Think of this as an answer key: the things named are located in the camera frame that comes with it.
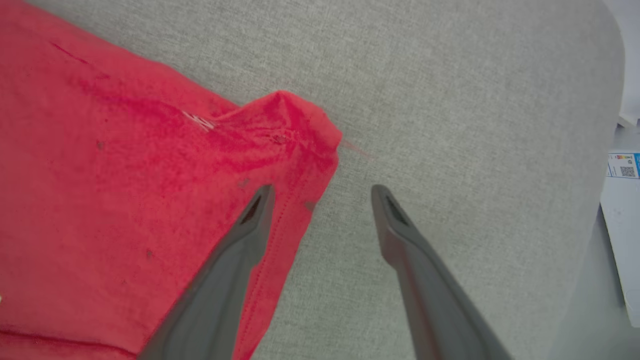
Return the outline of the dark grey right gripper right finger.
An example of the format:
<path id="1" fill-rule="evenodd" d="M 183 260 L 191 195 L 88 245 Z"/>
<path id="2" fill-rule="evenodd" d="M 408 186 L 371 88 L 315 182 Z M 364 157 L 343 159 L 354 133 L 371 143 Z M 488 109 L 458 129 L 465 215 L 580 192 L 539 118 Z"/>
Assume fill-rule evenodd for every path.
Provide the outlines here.
<path id="1" fill-rule="evenodd" d="M 371 187 L 381 254 L 397 274 L 416 360 L 512 360 L 388 187 Z"/>

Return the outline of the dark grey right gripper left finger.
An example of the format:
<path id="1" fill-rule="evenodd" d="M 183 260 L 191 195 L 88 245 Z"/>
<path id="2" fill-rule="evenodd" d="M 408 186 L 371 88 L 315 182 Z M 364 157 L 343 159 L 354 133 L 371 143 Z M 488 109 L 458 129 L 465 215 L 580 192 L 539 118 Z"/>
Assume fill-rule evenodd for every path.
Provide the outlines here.
<path id="1" fill-rule="evenodd" d="M 274 207 L 274 187 L 259 187 L 137 360 L 233 360 L 250 274 L 265 255 Z"/>

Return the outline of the red and white garment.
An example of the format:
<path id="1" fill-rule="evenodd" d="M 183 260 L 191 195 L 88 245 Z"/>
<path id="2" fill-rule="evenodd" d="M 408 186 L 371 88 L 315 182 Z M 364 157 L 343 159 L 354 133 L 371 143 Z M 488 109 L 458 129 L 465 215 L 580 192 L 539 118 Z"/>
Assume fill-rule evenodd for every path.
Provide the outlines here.
<path id="1" fill-rule="evenodd" d="M 342 133 L 276 91 L 238 106 L 0 0 L 0 360 L 135 360 L 265 184 L 275 208 L 233 360 L 269 328 Z"/>

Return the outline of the white washing machine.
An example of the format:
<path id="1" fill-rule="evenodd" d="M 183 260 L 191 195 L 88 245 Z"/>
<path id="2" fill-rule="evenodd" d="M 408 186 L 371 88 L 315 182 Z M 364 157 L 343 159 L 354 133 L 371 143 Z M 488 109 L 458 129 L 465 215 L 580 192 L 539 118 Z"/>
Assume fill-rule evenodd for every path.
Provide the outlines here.
<path id="1" fill-rule="evenodd" d="M 640 153 L 640 126 L 618 127 L 608 153 Z M 599 199 L 622 298 L 633 328 L 640 329 L 640 178 L 607 177 Z"/>

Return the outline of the blue energy label sticker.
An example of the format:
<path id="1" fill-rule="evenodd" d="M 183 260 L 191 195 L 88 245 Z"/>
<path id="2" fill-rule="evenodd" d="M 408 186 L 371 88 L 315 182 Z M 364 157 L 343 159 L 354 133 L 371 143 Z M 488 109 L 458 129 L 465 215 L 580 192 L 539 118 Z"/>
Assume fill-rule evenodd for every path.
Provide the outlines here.
<path id="1" fill-rule="evenodd" d="M 640 179 L 640 153 L 608 153 L 606 177 Z"/>

